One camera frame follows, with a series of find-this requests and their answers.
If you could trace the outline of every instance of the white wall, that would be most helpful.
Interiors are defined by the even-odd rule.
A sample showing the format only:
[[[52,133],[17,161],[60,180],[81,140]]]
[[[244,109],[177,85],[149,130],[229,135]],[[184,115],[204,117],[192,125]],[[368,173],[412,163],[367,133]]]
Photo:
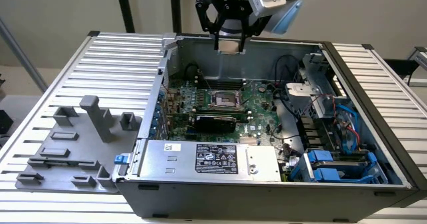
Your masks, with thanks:
[[[172,31],[170,0],[129,0],[136,31]],[[304,0],[286,39],[372,44],[384,58],[427,47],[427,0]],[[181,0],[182,31],[201,33],[194,0]],[[0,16],[37,67],[61,68],[90,30],[122,32],[117,0],[0,0]],[[18,63],[0,40],[0,64]]]

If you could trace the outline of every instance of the gray plastic bracket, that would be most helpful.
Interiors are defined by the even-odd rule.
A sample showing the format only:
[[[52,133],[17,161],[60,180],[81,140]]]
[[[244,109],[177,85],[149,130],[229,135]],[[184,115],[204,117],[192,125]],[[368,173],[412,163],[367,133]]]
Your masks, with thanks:
[[[116,188],[116,185],[112,180],[112,175],[108,173],[102,166],[98,169],[96,180],[104,188]]]
[[[20,173],[16,180],[25,185],[40,185],[44,177],[38,173]]]
[[[44,158],[66,158],[69,153],[68,149],[42,148],[38,155]]]
[[[73,176],[73,180],[70,182],[77,188],[96,187],[96,181],[93,180],[93,177],[89,175]]]
[[[81,170],[98,170],[101,167],[101,164],[97,160],[86,161],[86,162],[78,163],[78,167],[81,168]]]
[[[140,129],[140,125],[132,112],[124,112],[121,114],[120,125],[122,131],[137,131]]]
[[[106,126],[110,128],[114,125],[114,119],[112,116],[112,112],[106,108],[100,109],[100,111],[102,112],[104,122],[105,122]]]
[[[73,107],[60,107],[53,115],[53,119],[60,127],[72,127],[73,124],[68,118],[76,118],[78,114]]]
[[[76,132],[53,132],[50,138],[56,141],[77,141],[78,134]]]
[[[109,131],[110,125],[108,120],[105,121],[104,115],[108,116],[109,111],[102,113],[100,106],[100,99],[94,95],[85,95],[80,102],[80,107],[86,111],[88,117],[93,123],[98,137],[104,143],[109,143],[113,140],[112,132]]]

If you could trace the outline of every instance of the slotted aluminum table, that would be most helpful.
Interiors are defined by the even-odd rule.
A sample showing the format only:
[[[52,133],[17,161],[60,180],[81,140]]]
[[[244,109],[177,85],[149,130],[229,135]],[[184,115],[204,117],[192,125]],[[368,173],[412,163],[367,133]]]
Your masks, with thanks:
[[[70,105],[82,113],[80,98],[96,95],[100,107],[109,108],[113,115],[133,112],[144,116],[165,38],[162,35],[100,33],[97,37],[89,36],[84,40],[0,151],[0,223],[188,223],[184,220],[140,219],[120,195],[29,193],[20,192],[14,187],[28,158],[36,154],[56,124],[52,115],[57,106]],[[361,86],[420,170],[427,174],[425,105],[375,51],[365,50],[360,45],[335,44],[335,48],[353,75],[361,80]],[[427,200],[408,208],[387,208],[360,223],[425,224]]]

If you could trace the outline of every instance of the metal rail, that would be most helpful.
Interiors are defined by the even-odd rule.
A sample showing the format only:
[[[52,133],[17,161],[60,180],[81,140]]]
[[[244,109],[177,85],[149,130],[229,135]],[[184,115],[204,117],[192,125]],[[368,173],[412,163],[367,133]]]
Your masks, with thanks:
[[[21,66],[24,67],[25,71],[28,72],[34,84],[37,85],[41,92],[45,92],[48,90],[48,85],[45,80],[42,79],[42,76],[40,72],[37,71],[37,68],[33,66],[32,62],[29,61],[17,41],[13,38],[12,33],[8,30],[8,27],[5,23],[2,22],[0,18],[0,35],[10,48]]]

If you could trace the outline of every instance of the wire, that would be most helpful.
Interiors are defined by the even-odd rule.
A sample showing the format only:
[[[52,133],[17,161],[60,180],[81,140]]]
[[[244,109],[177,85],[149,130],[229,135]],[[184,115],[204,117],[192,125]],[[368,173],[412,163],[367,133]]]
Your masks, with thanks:
[[[212,90],[210,85],[209,85],[209,82],[208,82],[208,80],[205,79],[205,75],[202,74],[201,70],[200,70],[200,74],[201,74],[201,77],[202,77],[202,79],[204,79],[204,81],[205,81],[205,84],[206,84],[206,86],[208,86],[208,89]]]
[[[172,111],[172,109],[174,108],[174,100],[173,100],[173,98],[172,98],[172,94],[170,94],[170,91],[169,91],[169,89],[166,88],[166,86],[164,85],[164,84],[161,84],[161,86],[162,86],[162,88],[165,89],[165,94],[166,95],[169,95],[169,99],[170,99],[170,101],[172,101],[172,108],[170,108],[170,111]],[[169,104],[168,104],[168,98],[165,99],[165,105],[166,105],[166,107],[169,107]]]
[[[292,116],[294,117],[294,119],[297,120],[298,119],[298,116],[294,114],[294,112],[290,110],[290,108],[288,107],[285,101],[282,100],[282,96],[281,96],[281,92],[278,92],[278,96],[280,96],[280,101],[281,101],[281,104],[284,106],[284,108],[286,109],[286,111],[292,114]]]
[[[300,62],[300,60],[293,55],[289,55],[289,54],[278,57],[278,59],[274,61],[274,71],[273,71],[273,84],[274,85],[280,84],[280,83],[277,83],[277,65],[278,65],[280,60],[285,57],[293,58],[293,60],[296,61],[296,65]]]
[[[359,133],[349,126],[347,126],[347,130],[353,133],[353,135],[356,137],[356,147],[360,150],[360,136],[359,136]]]
[[[276,138],[277,140],[284,141],[284,140],[288,140],[288,139],[292,139],[292,138],[296,138],[296,137],[298,137],[298,136],[300,136],[300,135],[293,135],[293,136],[286,137],[286,138],[276,137],[276,130],[278,129],[278,127],[280,127],[280,126],[281,126],[281,124],[280,124],[280,125],[277,125],[277,126],[274,127],[274,129],[272,130],[270,135],[272,135],[272,137],[273,137],[273,138]]]
[[[196,63],[189,63],[189,64],[185,66],[185,70],[184,70],[184,77],[182,77],[184,80],[186,80],[186,72],[188,72],[188,69],[189,69],[190,67],[197,67],[197,69],[200,69],[200,68],[198,68],[198,65],[197,65]]]
[[[333,105],[333,119],[336,122],[336,103],[335,103],[335,96],[332,94],[320,94],[317,95],[317,97],[309,102],[309,104],[306,105],[306,107],[304,108],[301,114],[305,115],[305,112],[308,111],[308,109],[312,107],[312,105],[314,104],[314,102],[317,101],[317,99],[320,97],[332,97],[332,105]]]
[[[412,80],[412,75],[413,72],[411,73],[411,75],[408,76],[408,80],[407,80],[407,86],[411,87],[411,80]]]
[[[349,114],[353,115],[353,130],[355,130],[355,132],[359,132],[359,115],[357,115],[357,113],[341,104],[336,105],[336,107],[343,109],[345,112],[348,112]]]
[[[246,104],[246,103],[248,103],[248,101],[252,99],[252,97],[253,97],[253,95],[250,95],[250,97],[249,97],[248,99],[245,99],[245,101],[244,101],[244,102],[241,102],[240,106],[244,106],[244,104]]]

